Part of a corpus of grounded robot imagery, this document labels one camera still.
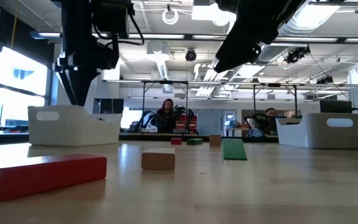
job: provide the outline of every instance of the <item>tan block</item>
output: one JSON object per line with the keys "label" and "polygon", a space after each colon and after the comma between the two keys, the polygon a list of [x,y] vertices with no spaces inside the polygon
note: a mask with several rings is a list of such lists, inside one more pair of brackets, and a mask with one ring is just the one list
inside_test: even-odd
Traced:
{"label": "tan block", "polygon": [[222,136],[220,134],[209,135],[209,146],[221,147],[222,146]]}
{"label": "tan block", "polygon": [[144,170],[174,170],[174,148],[150,148],[142,153],[142,169]]}

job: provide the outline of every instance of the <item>white bin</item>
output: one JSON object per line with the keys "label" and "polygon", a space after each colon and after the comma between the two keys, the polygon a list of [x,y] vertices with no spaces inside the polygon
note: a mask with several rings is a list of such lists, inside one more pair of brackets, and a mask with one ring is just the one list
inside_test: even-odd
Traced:
{"label": "white bin", "polygon": [[28,110],[33,145],[94,146],[118,142],[121,114],[88,114],[82,106],[29,106]]}
{"label": "white bin", "polygon": [[276,124],[278,141],[283,145],[358,149],[358,114],[310,113],[302,119],[277,118]]}

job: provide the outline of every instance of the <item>block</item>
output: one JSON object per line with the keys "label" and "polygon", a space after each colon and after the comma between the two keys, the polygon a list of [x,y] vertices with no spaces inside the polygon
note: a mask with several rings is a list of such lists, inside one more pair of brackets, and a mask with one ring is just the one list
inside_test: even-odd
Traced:
{"label": "block", "polygon": [[223,159],[247,160],[247,154],[244,150],[244,143],[241,139],[223,139],[222,144]]}
{"label": "block", "polygon": [[187,145],[199,145],[199,144],[203,144],[203,140],[202,139],[187,139]]}
{"label": "block", "polygon": [[173,139],[171,139],[171,144],[181,145],[181,139],[180,138],[173,138]]}
{"label": "block", "polygon": [[0,160],[0,202],[106,177],[107,159],[88,154]]}
{"label": "block", "polygon": [[150,148],[142,153],[143,170],[174,170],[174,148]]}
{"label": "block", "polygon": [[220,134],[209,135],[209,146],[221,147],[221,145],[222,145],[222,136]]}

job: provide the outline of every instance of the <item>small green block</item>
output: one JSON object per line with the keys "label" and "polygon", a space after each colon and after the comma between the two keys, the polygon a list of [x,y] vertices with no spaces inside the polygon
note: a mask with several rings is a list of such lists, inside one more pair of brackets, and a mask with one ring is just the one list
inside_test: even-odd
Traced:
{"label": "small green block", "polygon": [[247,160],[247,154],[244,149],[244,143],[241,139],[223,139],[222,158]]}
{"label": "small green block", "polygon": [[202,139],[187,139],[187,145],[199,145],[199,144],[203,144],[203,140]]}

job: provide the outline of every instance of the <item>red block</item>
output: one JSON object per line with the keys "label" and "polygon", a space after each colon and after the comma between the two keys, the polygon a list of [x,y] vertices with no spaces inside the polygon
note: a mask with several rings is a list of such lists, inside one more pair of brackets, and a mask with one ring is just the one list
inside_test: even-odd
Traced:
{"label": "red block", "polygon": [[177,144],[177,145],[181,145],[181,139],[171,139],[171,144]]}
{"label": "red block", "polygon": [[107,159],[88,154],[0,161],[0,202],[106,177]]}

